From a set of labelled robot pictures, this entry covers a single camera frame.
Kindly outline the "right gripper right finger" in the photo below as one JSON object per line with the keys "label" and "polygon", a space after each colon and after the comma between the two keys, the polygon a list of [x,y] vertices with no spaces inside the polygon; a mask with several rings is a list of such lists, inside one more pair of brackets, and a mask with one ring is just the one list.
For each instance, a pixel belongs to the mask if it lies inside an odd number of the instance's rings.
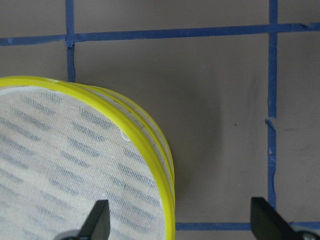
{"label": "right gripper right finger", "polygon": [[250,229],[257,240],[303,240],[306,231],[295,231],[263,197],[252,197]]}

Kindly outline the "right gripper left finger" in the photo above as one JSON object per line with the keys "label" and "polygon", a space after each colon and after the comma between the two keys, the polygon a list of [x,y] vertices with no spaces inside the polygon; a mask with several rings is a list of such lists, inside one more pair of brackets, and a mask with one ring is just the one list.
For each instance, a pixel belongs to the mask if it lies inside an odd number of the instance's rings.
{"label": "right gripper left finger", "polygon": [[97,200],[77,234],[78,240],[108,240],[111,232],[109,201]]}

